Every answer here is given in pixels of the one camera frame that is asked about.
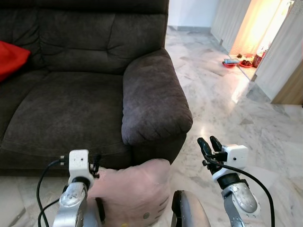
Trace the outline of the pale pink pillow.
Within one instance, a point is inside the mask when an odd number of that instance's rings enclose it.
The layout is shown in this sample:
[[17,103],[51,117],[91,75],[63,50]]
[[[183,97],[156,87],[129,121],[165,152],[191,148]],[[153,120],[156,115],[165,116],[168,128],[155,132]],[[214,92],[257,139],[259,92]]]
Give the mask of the pale pink pillow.
[[126,169],[100,169],[89,190],[89,201],[100,199],[103,227],[149,227],[169,201],[170,163],[154,158]]

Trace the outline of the dark grey fabric sofa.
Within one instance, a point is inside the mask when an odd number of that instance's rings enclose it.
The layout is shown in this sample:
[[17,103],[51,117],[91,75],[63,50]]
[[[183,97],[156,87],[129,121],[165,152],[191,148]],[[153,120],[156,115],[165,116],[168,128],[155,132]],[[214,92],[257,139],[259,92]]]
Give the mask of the dark grey fabric sofa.
[[124,169],[173,162],[193,117],[165,50],[169,0],[0,0],[0,41],[30,52],[0,82],[0,175],[71,150]]

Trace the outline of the red pillow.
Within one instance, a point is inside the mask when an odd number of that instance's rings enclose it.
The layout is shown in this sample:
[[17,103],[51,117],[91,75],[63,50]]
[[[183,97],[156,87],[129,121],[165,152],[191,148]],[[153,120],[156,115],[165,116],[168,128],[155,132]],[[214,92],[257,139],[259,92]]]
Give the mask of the red pillow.
[[25,48],[0,41],[0,82],[21,69],[31,52]]

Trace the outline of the red can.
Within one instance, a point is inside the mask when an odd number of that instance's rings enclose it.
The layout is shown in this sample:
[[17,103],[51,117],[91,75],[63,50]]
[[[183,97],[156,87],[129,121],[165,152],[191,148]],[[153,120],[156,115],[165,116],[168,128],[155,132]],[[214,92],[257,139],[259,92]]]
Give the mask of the red can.
[[267,53],[268,47],[259,47],[258,51],[255,54],[255,57],[252,60],[252,66],[257,68],[259,67],[261,61]]

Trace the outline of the white cabinet with wooden side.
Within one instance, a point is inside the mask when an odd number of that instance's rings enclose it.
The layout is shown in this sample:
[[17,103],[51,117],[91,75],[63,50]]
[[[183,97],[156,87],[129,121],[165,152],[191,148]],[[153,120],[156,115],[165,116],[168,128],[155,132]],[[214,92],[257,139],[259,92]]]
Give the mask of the white cabinet with wooden side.
[[256,70],[255,83],[272,104],[303,104],[302,60],[303,0],[295,0]]

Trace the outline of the beige slatted cabinet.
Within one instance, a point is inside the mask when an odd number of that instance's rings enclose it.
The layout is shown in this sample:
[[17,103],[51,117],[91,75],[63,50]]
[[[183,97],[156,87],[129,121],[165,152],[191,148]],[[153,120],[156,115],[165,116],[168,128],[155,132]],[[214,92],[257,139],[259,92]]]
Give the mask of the beige slatted cabinet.
[[219,0],[211,33],[225,50],[232,49],[250,3],[251,0]]

